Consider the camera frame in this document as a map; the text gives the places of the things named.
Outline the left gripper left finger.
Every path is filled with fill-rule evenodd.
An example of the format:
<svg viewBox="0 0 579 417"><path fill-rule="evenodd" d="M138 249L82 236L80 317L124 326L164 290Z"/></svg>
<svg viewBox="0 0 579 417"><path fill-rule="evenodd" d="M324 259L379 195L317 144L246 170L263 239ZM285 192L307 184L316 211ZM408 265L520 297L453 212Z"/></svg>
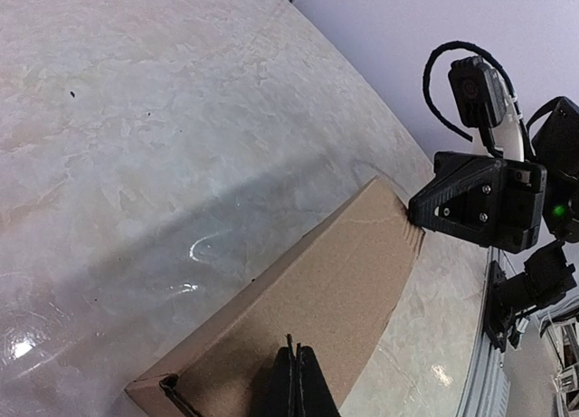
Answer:
<svg viewBox="0 0 579 417"><path fill-rule="evenodd" d="M286 345L275 356L264 393L253 416L290 417L296 410L296 363L293 339L286 335Z"/></svg>

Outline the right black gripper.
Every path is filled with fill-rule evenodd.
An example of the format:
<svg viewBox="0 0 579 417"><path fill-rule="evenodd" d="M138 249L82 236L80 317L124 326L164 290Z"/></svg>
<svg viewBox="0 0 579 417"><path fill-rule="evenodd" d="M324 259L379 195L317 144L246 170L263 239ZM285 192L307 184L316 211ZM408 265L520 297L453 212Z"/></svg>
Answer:
<svg viewBox="0 0 579 417"><path fill-rule="evenodd" d="M540 223L558 241L578 242L578 105L556 97L528 121L545 118L531 140L535 158L510 170L502 158L441 151L434 178L408 203L415 226L482 247L519 253L534 246Z"/></svg>

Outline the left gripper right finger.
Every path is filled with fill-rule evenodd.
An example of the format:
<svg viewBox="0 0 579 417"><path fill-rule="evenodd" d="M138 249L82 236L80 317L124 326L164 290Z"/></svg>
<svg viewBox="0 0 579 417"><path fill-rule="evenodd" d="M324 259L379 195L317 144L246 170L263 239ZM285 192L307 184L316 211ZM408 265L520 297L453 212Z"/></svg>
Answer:
<svg viewBox="0 0 579 417"><path fill-rule="evenodd" d="M325 376L311 346L297 345L295 411L298 417L339 417Z"/></svg>

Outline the brown cardboard box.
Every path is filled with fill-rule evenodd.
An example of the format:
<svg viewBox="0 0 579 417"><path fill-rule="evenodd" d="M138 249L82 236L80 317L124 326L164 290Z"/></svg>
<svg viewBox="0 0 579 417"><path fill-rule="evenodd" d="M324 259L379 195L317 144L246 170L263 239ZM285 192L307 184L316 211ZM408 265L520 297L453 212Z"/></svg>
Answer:
<svg viewBox="0 0 579 417"><path fill-rule="evenodd" d="M291 334L311 346L337 409L402 296L422 231L370 180L127 386L149 416L253 416Z"/></svg>

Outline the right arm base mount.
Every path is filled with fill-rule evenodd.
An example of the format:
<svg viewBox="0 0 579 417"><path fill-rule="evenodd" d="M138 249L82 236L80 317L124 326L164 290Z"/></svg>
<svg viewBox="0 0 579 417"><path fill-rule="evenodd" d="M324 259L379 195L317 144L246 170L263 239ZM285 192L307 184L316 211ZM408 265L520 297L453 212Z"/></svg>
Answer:
<svg viewBox="0 0 579 417"><path fill-rule="evenodd" d="M506 352L517 314L531 306L533 303L528 292L526 273L507 279L498 261L492 261L489 265L483 330L495 349L501 353Z"/></svg>

